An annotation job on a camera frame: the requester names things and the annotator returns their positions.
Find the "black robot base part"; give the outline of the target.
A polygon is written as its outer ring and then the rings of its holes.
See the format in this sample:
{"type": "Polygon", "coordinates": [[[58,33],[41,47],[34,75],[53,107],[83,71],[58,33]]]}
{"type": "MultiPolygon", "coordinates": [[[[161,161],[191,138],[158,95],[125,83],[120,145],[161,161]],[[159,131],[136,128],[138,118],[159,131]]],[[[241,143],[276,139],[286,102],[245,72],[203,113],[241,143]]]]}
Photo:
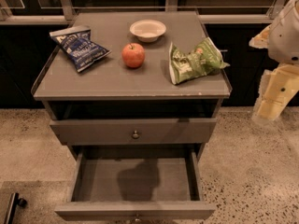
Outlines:
{"type": "Polygon", "coordinates": [[[24,208],[26,204],[27,201],[24,198],[21,198],[18,192],[12,193],[8,202],[4,224],[12,224],[16,208],[18,206],[24,208]]]}

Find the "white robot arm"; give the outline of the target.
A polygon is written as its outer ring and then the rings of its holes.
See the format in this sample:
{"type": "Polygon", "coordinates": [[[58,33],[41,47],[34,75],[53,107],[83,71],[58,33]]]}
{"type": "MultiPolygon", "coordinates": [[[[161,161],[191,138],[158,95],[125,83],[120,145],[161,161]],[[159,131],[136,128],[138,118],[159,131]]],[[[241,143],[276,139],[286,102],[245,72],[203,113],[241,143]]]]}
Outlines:
{"type": "Polygon", "coordinates": [[[263,72],[253,108],[256,120],[274,121],[299,92],[299,0],[290,0],[249,45],[267,49],[268,56],[278,62],[273,71],[263,72]]]}

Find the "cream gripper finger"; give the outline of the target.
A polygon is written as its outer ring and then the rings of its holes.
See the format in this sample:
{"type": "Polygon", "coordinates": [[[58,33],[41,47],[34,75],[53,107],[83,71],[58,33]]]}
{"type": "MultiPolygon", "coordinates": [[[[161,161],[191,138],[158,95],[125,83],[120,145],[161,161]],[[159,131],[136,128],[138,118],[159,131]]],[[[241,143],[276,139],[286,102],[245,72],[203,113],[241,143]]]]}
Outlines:
{"type": "Polygon", "coordinates": [[[258,123],[276,120],[297,92],[298,64],[280,63],[273,71],[265,70],[260,81],[259,96],[253,107],[253,120],[258,123]]]}
{"type": "Polygon", "coordinates": [[[270,26],[266,26],[260,33],[250,40],[249,45],[256,49],[267,49],[269,31],[270,26]]]}

